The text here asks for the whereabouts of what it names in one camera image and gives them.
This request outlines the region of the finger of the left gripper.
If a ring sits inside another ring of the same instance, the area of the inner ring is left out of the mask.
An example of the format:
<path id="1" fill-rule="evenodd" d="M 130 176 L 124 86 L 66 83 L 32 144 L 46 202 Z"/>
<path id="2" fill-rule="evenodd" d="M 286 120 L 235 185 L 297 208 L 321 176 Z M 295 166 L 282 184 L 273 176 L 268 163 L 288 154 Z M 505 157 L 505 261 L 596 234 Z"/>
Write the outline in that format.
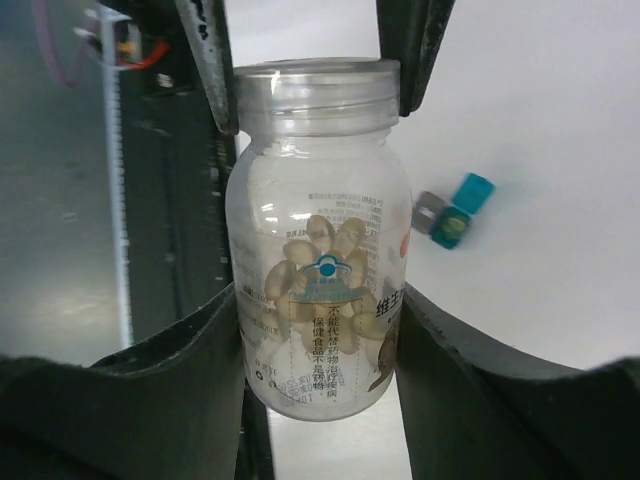
<path id="1" fill-rule="evenodd" d="M 225 2 L 175 0 L 218 130 L 237 135 L 239 122 Z"/>
<path id="2" fill-rule="evenodd" d="M 454 0 L 377 0 L 380 53 L 400 63 L 399 114 L 422 104 Z"/>

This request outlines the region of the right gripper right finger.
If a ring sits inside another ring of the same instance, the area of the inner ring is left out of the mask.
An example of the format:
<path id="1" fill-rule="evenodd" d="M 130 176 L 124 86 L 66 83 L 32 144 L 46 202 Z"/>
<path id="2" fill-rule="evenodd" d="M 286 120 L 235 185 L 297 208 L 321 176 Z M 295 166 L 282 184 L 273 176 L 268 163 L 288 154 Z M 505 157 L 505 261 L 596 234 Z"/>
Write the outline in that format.
<path id="1" fill-rule="evenodd" d="M 509 347 L 413 287 L 397 386 L 416 479 L 635 479 L 639 362 L 581 371 Z"/>

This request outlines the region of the teal pill box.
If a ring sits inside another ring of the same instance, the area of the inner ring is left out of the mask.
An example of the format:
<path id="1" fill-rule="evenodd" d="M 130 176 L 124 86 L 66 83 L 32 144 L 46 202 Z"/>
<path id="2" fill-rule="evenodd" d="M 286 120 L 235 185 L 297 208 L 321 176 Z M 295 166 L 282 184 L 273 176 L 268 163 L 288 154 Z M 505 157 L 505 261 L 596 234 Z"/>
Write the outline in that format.
<path id="1" fill-rule="evenodd" d="M 432 228 L 430 232 L 431 240 L 445 249 L 456 248 L 470 229 L 473 217 L 481 210 L 494 193 L 494 190 L 495 185 L 491 181 L 480 175 L 469 173 Z M 448 241 L 441 231 L 443 220 L 451 214 L 468 218 L 467 228 L 457 241 Z"/>

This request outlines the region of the clear pill bottle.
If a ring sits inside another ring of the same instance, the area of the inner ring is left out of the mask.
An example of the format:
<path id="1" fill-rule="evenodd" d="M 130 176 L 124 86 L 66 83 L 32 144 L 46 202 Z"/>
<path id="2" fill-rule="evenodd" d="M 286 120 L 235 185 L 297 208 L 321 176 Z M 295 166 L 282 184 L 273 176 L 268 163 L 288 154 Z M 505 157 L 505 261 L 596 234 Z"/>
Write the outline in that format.
<path id="1" fill-rule="evenodd" d="M 408 176 L 387 139 L 393 60 L 241 67 L 249 142 L 226 189 L 248 383 L 297 420 L 355 415 L 395 369 L 411 230 Z"/>

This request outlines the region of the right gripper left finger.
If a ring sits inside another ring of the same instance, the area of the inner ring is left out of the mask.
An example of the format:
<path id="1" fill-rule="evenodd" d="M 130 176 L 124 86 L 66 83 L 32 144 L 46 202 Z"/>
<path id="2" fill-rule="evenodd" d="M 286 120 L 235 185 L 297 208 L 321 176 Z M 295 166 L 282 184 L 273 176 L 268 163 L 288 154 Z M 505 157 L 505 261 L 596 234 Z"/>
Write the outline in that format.
<path id="1" fill-rule="evenodd" d="M 226 288 L 89 367 L 1 360 L 5 479 L 230 479 L 245 377 Z"/>

